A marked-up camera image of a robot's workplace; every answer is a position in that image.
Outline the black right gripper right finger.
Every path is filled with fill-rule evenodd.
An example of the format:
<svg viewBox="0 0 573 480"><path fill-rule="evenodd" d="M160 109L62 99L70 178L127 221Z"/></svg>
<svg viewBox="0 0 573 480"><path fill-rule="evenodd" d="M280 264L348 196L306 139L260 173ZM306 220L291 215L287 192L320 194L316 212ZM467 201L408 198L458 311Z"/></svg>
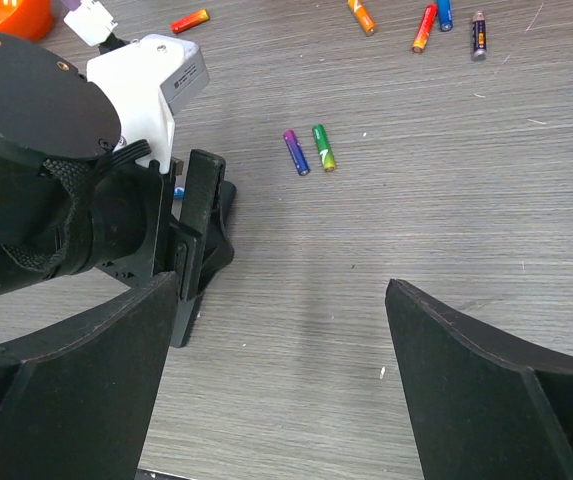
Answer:
<svg viewBox="0 0 573 480"><path fill-rule="evenodd" d="M404 280L385 304L425 478L573 479L573 356Z"/></svg>

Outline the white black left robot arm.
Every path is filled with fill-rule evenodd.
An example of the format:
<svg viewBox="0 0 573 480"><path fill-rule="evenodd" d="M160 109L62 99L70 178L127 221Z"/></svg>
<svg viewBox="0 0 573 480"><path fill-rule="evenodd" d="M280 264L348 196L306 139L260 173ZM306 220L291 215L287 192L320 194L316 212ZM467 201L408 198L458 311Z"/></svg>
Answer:
<svg viewBox="0 0 573 480"><path fill-rule="evenodd" d="M173 272L189 301L234 257L224 159L172 153L202 53L157 34L99 50L79 70L0 33L0 295L98 268L131 287Z"/></svg>

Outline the black remote control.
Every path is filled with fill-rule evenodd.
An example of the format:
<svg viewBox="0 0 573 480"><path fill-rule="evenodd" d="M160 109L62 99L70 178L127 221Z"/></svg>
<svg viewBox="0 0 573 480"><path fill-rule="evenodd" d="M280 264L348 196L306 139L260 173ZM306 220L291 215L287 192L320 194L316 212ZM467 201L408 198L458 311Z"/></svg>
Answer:
<svg viewBox="0 0 573 480"><path fill-rule="evenodd" d="M183 348L190 341L193 327L200 314L204 295L198 295L190 301L178 303L170 346Z"/></svg>

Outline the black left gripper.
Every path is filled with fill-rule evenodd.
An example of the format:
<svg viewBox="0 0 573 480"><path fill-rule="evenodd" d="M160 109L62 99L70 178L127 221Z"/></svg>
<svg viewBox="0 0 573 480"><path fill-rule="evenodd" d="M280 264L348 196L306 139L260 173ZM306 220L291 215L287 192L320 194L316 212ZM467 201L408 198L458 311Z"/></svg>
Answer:
<svg viewBox="0 0 573 480"><path fill-rule="evenodd" d="M90 264L128 287L146 283L166 266L176 164L168 173L152 161L122 165L100 181L91 207ZM226 231L237 189L224 180L223 158L190 152L178 222L180 298L207 289L234 258Z"/></svg>

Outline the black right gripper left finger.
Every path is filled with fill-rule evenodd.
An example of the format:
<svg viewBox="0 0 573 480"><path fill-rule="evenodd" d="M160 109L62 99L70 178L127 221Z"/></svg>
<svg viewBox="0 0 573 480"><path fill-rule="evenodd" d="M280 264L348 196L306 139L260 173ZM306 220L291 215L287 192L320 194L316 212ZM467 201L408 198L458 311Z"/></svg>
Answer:
<svg viewBox="0 0 573 480"><path fill-rule="evenodd" d="M0 344L0 479L132 479L178 303L147 284Z"/></svg>

